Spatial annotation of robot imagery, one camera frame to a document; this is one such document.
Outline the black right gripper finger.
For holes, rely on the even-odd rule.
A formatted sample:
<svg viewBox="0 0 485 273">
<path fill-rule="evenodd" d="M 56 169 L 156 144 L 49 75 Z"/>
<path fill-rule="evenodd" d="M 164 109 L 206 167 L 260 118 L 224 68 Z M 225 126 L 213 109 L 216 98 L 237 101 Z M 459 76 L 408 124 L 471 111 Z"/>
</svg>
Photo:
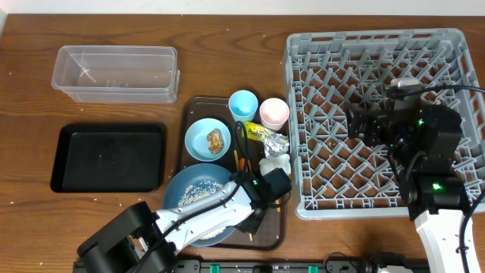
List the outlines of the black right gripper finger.
<svg viewBox="0 0 485 273">
<path fill-rule="evenodd" d="M 365 110 L 359 105 L 351 102 L 344 102 L 343 104 L 344 112 L 347 117 L 357 118 L 357 117 L 375 117 L 379 115 L 378 110 Z"/>
<path fill-rule="evenodd" d="M 348 122 L 348 136 L 349 138 L 359 138 L 360 134 L 365 133 L 367 119 L 365 116 L 359 114 L 347 113 L 346 119 Z"/>
</svg>

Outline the white napkin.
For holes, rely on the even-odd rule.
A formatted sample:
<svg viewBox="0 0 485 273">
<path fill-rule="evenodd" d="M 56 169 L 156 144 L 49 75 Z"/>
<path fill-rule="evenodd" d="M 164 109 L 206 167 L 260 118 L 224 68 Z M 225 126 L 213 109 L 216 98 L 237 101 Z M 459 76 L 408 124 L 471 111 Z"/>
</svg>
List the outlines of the white napkin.
<svg viewBox="0 0 485 273">
<path fill-rule="evenodd" d="M 273 158 L 263 158 L 259 162 L 259 170 L 262 176 L 268 174 L 276 168 L 282 168 L 288 176 L 291 175 L 289 154 L 283 154 Z"/>
</svg>

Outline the orange carrot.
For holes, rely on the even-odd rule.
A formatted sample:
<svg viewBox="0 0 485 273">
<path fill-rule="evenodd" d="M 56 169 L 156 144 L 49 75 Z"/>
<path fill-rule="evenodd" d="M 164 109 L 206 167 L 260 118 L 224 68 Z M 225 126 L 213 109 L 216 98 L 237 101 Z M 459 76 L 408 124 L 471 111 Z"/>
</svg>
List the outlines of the orange carrot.
<svg viewBox="0 0 485 273">
<path fill-rule="evenodd" d="M 251 171 L 252 170 L 252 165 L 249 160 L 246 160 L 245 158 L 241 158 L 239 160 L 239 170 L 240 171 Z"/>
</svg>

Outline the yellow foil snack wrapper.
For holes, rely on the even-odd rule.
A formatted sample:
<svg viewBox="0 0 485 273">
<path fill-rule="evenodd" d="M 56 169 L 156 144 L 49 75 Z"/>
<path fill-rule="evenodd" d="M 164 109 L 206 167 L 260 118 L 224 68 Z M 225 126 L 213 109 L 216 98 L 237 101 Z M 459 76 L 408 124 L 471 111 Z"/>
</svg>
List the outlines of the yellow foil snack wrapper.
<svg viewBox="0 0 485 273">
<path fill-rule="evenodd" d="M 276 158 L 289 151 L 287 136 L 276 133 L 260 124 L 244 121 L 247 137 L 251 140 L 263 143 L 266 158 Z"/>
</svg>

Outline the white rice pile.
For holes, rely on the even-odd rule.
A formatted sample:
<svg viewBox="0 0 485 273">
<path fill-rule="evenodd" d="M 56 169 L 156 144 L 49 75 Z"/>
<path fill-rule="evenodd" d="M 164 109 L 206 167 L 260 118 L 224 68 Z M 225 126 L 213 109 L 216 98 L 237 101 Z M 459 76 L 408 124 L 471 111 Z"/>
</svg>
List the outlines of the white rice pile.
<svg viewBox="0 0 485 273">
<path fill-rule="evenodd" d="M 177 204 L 178 207 L 189 205 L 192 202 L 210 196 L 223 187 L 223 184 L 217 181 L 203 180 L 198 184 L 189 185 Z"/>
</svg>

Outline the dark blue plate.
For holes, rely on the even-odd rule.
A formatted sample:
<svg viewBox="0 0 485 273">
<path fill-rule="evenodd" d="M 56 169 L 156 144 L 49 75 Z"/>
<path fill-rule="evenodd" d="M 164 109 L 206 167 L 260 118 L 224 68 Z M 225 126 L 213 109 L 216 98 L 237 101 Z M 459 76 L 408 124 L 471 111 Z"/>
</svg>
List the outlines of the dark blue plate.
<svg viewBox="0 0 485 273">
<path fill-rule="evenodd" d="M 246 192 L 230 175 L 226 168 L 204 163 L 183 169 L 170 182 L 155 223 L 178 252 L 252 212 Z"/>
</svg>

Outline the brown food scrap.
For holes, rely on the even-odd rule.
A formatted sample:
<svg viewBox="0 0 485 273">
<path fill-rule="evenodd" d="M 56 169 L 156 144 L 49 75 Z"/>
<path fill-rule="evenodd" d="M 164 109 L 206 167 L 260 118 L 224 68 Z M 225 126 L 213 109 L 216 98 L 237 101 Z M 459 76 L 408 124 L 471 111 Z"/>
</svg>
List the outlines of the brown food scrap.
<svg viewBox="0 0 485 273">
<path fill-rule="evenodd" d="M 210 153 L 218 154 L 224 147 L 224 139 L 218 129 L 213 129 L 207 135 L 208 150 Z"/>
</svg>

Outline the light blue bowl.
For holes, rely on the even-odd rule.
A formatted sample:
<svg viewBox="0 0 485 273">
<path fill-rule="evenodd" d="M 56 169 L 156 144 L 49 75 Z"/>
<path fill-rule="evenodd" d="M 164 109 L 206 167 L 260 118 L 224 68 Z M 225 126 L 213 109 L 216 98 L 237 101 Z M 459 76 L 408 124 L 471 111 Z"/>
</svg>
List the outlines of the light blue bowl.
<svg viewBox="0 0 485 273">
<path fill-rule="evenodd" d="M 210 143 L 208 136 L 215 136 L 222 144 Z M 189 154 L 202 162 L 218 160 L 229 150 L 231 133 L 226 124 L 218 119 L 203 118 L 192 124 L 185 135 L 185 147 Z"/>
</svg>

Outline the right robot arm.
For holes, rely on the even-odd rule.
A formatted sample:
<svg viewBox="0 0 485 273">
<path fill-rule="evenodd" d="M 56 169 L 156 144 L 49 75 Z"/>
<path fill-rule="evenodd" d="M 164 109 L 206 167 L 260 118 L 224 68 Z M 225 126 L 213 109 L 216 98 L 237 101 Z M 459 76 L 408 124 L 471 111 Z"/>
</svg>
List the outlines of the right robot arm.
<svg viewBox="0 0 485 273">
<path fill-rule="evenodd" d="M 424 245 L 431 272 L 479 272 L 465 185 L 452 170 L 462 138 L 460 114 L 419 98 L 393 99 L 384 110 L 344 106 L 348 135 L 366 146 L 385 145 L 399 194 Z"/>
</svg>

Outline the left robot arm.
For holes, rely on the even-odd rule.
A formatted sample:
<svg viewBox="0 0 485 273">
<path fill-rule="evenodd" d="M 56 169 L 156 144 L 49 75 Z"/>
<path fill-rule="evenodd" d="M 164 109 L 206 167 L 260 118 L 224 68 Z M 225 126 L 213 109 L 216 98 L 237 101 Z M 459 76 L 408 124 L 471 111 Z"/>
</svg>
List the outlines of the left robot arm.
<svg viewBox="0 0 485 273">
<path fill-rule="evenodd" d="M 239 171 L 216 193 L 174 209 L 152 212 L 139 202 L 82 243 L 77 254 L 88 272 L 168 272 L 177 254 L 220 228 L 255 234 L 265 212 L 292 189 L 285 171 L 263 177 Z"/>
</svg>

